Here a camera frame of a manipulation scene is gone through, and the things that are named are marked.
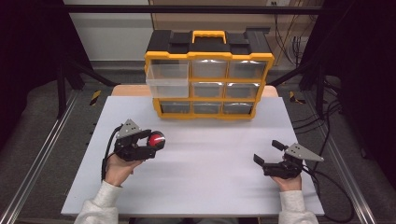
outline carrying handle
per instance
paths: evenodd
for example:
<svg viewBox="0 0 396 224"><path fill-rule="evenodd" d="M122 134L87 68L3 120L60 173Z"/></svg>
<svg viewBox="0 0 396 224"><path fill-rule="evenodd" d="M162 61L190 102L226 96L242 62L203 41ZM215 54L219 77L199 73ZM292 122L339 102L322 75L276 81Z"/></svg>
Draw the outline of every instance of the carrying handle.
<svg viewBox="0 0 396 224"><path fill-rule="evenodd" d="M194 43L195 37L221 37L223 43L226 43L224 31L192 31L192 43Z"/></svg>

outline human hand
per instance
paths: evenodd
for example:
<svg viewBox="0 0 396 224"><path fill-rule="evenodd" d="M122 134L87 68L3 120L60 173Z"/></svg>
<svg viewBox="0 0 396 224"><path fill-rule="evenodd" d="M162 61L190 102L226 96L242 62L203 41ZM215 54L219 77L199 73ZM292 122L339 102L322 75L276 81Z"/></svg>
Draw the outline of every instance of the human hand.
<svg viewBox="0 0 396 224"><path fill-rule="evenodd" d="M107 160L106 178L108 184L119 187L129 175L134 173L134 168L143 161L125 161L116 154Z"/></svg>
<svg viewBox="0 0 396 224"><path fill-rule="evenodd" d="M301 190L303 188L301 175L289 179L283 179L277 176L271 176L271 178L279 185L280 191L282 192L288 190Z"/></svg>

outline white wall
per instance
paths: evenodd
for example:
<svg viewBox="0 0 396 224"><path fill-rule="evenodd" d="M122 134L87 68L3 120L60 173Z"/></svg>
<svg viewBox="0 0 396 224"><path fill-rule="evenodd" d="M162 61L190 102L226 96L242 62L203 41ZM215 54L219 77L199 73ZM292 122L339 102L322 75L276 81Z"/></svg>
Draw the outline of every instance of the white wall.
<svg viewBox="0 0 396 224"><path fill-rule="evenodd" d="M67 5L148 5L148 0L64 0ZM71 13L91 61L143 61L153 31L149 14Z"/></svg>

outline white table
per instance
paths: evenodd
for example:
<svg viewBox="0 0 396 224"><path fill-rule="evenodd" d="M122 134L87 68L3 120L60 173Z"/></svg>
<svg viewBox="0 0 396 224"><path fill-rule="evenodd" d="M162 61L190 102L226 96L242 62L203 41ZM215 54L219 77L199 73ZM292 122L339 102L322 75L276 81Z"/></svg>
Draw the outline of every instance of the white table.
<svg viewBox="0 0 396 224"><path fill-rule="evenodd" d="M272 140L297 142L282 98L262 98L253 120L159 119L146 96L109 96L64 203L76 216L101 185L100 168L113 130L132 119L161 131L165 148L145 161L123 184L117 202L128 217L264 217L280 211L278 187L253 161L280 162ZM303 173L307 209L323 215L311 178Z"/></svg>

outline white sleeve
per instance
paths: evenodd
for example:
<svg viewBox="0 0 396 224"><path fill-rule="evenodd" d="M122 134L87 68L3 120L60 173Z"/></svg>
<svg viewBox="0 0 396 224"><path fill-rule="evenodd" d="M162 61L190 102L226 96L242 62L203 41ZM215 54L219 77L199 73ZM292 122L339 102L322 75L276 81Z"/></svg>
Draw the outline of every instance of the white sleeve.
<svg viewBox="0 0 396 224"><path fill-rule="evenodd" d="M279 224L318 223L315 214L305 209L302 191L289 190L280 192L280 201L282 211L279 213Z"/></svg>
<svg viewBox="0 0 396 224"><path fill-rule="evenodd" d="M122 188L112 186L102 181L102 186L96 196L84 202L75 224L116 224L119 222L119 210L116 201Z"/></svg>

